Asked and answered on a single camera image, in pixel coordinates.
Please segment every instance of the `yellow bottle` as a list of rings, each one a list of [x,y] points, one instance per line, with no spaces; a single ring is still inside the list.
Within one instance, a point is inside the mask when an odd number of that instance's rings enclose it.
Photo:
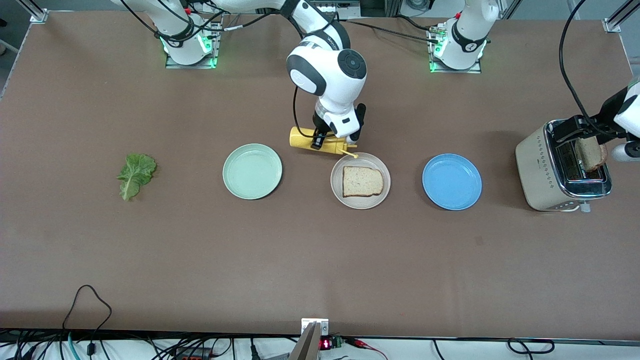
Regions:
[[[302,131],[304,135],[308,135],[308,136],[313,136],[314,134],[314,130],[305,129],[304,127],[301,127],[300,131]],[[311,148],[312,140],[313,138],[307,138],[306,136],[300,135],[300,133],[298,132],[298,129],[295,126],[291,128],[291,132],[289,133],[289,145],[293,147],[299,147],[300,149],[307,149],[307,150],[313,150],[313,151],[329,152],[330,154],[338,154],[338,155],[344,155],[344,154],[351,155],[348,149],[350,147],[357,147],[357,145],[355,144],[352,145],[350,143],[347,143],[345,138],[336,138],[332,136],[330,138],[324,139],[324,142],[320,150],[315,150]]]

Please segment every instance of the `green lettuce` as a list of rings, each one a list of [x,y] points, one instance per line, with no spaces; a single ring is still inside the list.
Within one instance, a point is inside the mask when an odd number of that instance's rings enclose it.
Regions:
[[[118,180],[120,184],[120,196],[127,201],[140,192],[140,187],[151,181],[153,172],[156,171],[156,161],[149,155],[129,154],[127,164],[122,167]]]

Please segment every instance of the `brown table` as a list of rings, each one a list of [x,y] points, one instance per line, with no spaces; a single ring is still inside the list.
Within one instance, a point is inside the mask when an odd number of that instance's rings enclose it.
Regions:
[[[370,23],[419,35],[401,20]],[[590,215],[539,213],[514,150],[577,112],[557,65],[562,22],[496,23],[481,75],[431,74],[424,43],[346,24],[369,77],[359,150],[392,187],[356,211],[334,198],[337,156],[289,147],[298,42],[283,18],[225,33],[216,70],[165,70],[159,42],[125,12],[52,13],[34,25],[0,102],[0,326],[59,327],[94,285],[112,329],[640,339],[640,170],[612,162]],[[618,35],[578,21],[567,69],[590,112],[630,80]],[[299,96],[311,126],[314,97]],[[264,143],[284,176],[265,199],[225,188],[236,147]],[[128,152],[158,161],[132,201]],[[444,211],[420,183],[455,152],[483,176],[472,208]],[[106,314],[90,293],[71,327]]]

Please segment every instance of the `gray floor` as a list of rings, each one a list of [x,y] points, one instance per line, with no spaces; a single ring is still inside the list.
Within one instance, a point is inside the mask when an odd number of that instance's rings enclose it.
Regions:
[[[569,16],[568,3],[573,0],[524,0],[514,19],[558,19]],[[36,0],[42,8],[50,10],[121,10],[110,0]],[[580,9],[581,19],[603,19],[617,9],[623,0],[588,1]],[[401,12],[405,15],[425,17],[453,16],[464,6],[464,0],[436,0],[430,12],[412,10],[403,3]],[[9,44],[20,47],[29,25],[29,16],[15,0],[0,0],[0,18],[8,22],[0,28],[0,38]],[[640,11],[636,12],[622,25],[622,39],[631,62],[640,61]],[[0,84],[4,84],[13,65],[15,54],[11,51],[0,56]],[[640,65],[632,65],[635,75],[640,75]]]

